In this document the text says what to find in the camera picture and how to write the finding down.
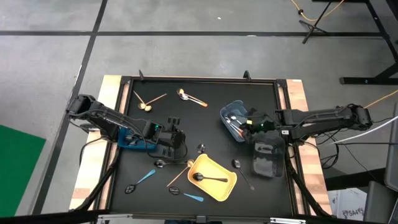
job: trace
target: gray floor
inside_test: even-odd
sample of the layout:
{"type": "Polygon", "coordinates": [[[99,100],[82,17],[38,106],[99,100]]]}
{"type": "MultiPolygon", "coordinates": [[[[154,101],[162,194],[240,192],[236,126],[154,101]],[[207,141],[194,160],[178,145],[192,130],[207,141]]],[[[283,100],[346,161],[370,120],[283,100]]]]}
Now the gray floor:
{"type": "MultiPolygon", "coordinates": [[[[324,3],[298,0],[308,17],[324,3]]],[[[385,1],[372,1],[393,40],[398,22],[385,1]]],[[[0,0],[0,30],[92,30],[100,0],[0,0]]],[[[306,31],[290,0],[113,0],[100,30],[306,31]]],[[[319,24],[325,30],[377,31],[364,4],[344,3],[319,24]]],[[[373,77],[393,63],[380,38],[301,37],[97,37],[80,93],[98,96],[102,76],[147,75],[302,79],[311,110],[356,103],[366,105],[396,86],[342,86],[342,76],[373,77]]],[[[88,37],[0,37],[0,123],[47,139],[20,204],[31,210],[49,150],[85,52],[88,37]]],[[[391,116],[398,95],[370,108],[374,120],[391,116]]],[[[389,127],[359,141],[388,141],[389,127]]],[[[338,139],[355,134],[347,131],[338,139]]],[[[50,186],[45,213],[68,210],[86,135],[71,126],[50,186]]],[[[334,148],[320,147],[322,157],[334,148]]],[[[367,169],[385,166],[386,146],[350,146],[367,169]]],[[[363,171],[341,150],[335,168],[363,171]]],[[[326,176],[333,175],[325,171],[326,176]]]]}

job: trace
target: blue object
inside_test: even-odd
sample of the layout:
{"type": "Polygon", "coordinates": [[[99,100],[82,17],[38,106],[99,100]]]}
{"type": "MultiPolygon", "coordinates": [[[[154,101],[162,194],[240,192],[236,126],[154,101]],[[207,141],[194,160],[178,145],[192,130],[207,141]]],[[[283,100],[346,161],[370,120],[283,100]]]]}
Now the blue object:
{"type": "Polygon", "coordinates": [[[195,200],[198,200],[199,202],[203,202],[203,201],[204,201],[203,197],[198,197],[198,196],[194,196],[194,195],[189,195],[189,194],[186,194],[186,193],[184,193],[184,195],[186,195],[186,196],[188,196],[188,197],[190,197],[190,198],[193,198],[193,199],[195,199],[195,200]]]}
{"type": "Polygon", "coordinates": [[[151,170],[147,175],[145,175],[145,177],[143,177],[141,180],[139,180],[138,182],[137,182],[137,184],[139,184],[139,183],[141,183],[143,180],[145,180],[146,178],[148,178],[148,177],[150,177],[150,176],[152,176],[154,173],[156,173],[156,170],[151,170]]]}
{"type": "MultiPolygon", "coordinates": [[[[132,141],[128,141],[126,139],[126,136],[131,136],[132,133],[130,132],[129,129],[127,128],[120,128],[119,130],[119,139],[118,139],[118,146],[125,148],[125,149],[138,149],[138,150],[142,150],[145,151],[145,144],[144,141],[139,139],[139,138],[134,138],[132,141],[135,141],[136,144],[133,146],[130,146],[129,143],[132,141]]],[[[147,150],[150,152],[156,151],[156,145],[147,142],[147,150]]]]}
{"type": "MultiPolygon", "coordinates": [[[[228,131],[231,133],[231,135],[235,138],[237,142],[244,142],[244,139],[239,136],[239,134],[229,125],[225,117],[228,117],[229,114],[233,114],[236,116],[237,119],[242,118],[246,114],[246,109],[243,106],[243,101],[241,100],[236,100],[225,107],[223,107],[220,111],[220,116],[222,122],[225,124],[226,128],[228,131]]],[[[233,124],[235,124],[237,127],[239,127],[239,124],[235,121],[233,121],[233,124]]]]}

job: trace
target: white cable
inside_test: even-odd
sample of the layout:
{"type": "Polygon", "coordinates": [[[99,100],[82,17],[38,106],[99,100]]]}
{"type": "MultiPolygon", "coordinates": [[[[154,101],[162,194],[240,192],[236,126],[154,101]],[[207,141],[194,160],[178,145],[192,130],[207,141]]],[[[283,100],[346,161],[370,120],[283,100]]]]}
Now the white cable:
{"type": "Polygon", "coordinates": [[[371,132],[373,132],[373,131],[375,131],[375,130],[377,130],[377,129],[379,129],[379,128],[384,127],[385,125],[387,125],[387,124],[389,124],[389,123],[395,121],[396,119],[398,119],[398,116],[396,116],[395,118],[392,118],[391,120],[385,122],[384,124],[378,126],[377,128],[374,128],[374,129],[372,129],[372,130],[370,130],[370,131],[366,131],[365,133],[362,133],[362,134],[359,134],[359,135],[357,135],[357,136],[353,136],[353,137],[350,137],[350,138],[346,138],[346,139],[343,139],[343,140],[331,142],[331,143],[329,143],[329,144],[336,144],[336,143],[339,143],[339,142],[343,142],[343,141],[347,141],[347,140],[351,140],[351,139],[354,139],[354,138],[358,138],[358,137],[364,136],[365,134],[369,134],[369,133],[371,133],[371,132]]]}

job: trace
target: blue spoon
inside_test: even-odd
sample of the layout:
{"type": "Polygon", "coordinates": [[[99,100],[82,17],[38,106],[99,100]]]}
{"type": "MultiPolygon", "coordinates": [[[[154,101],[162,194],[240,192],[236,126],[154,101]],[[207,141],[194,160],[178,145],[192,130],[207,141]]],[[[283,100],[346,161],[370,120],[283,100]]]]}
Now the blue spoon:
{"type": "Polygon", "coordinates": [[[141,180],[139,180],[136,184],[129,184],[126,189],[124,190],[124,193],[126,194],[131,194],[133,191],[135,191],[136,186],[141,183],[143,180],[146,178],[152,176],[154,173],[156,173],[156,170],[151,170],[147,175],[145,175],[141,180]]]}
{"type": "MultiPolygon", "coordinates": [[[[179,189],[178,187],[170,187],[170,188],[169,188],[169,192],[170,192],[172,195],[179,195],[179,194],[181,193],[181,191],[180,191],[180,189],[179,189]]],[[[183,194],[184,194],[185,196],[188,196],[188,197],[190,197],[190,198],[193,198],[193,199],[195,199],[195,200],[197,200],[197,201],[199,201],[199,202],[204,201],[203,197],[194,196],[194,195],[190,195],[190,194],[186,194],[186,193],[183,193],[183,194]]]]}

